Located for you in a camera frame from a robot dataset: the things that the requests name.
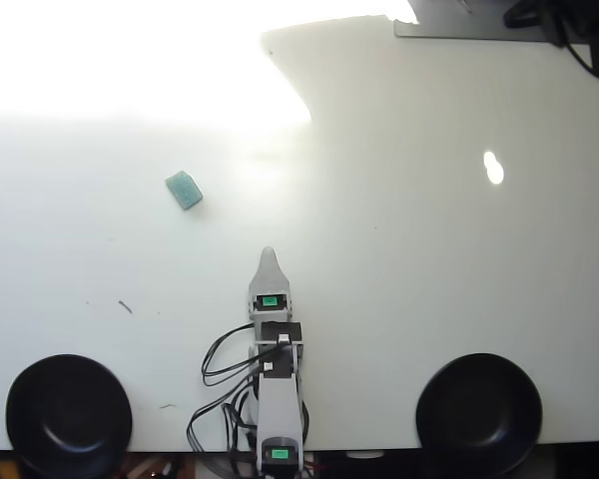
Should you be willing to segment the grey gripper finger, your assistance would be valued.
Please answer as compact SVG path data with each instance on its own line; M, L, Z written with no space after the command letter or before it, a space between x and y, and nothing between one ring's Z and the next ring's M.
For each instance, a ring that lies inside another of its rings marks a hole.
M249 292L289 292L290 282L283 273L276 251L266 246L260 257L258 269L250 282Z

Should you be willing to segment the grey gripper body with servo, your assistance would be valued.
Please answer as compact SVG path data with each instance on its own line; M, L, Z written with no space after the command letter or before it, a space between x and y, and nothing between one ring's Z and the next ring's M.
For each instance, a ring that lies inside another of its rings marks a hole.
M251 298L252 321L290 321L292 316L292 301L287 292L259 293Z

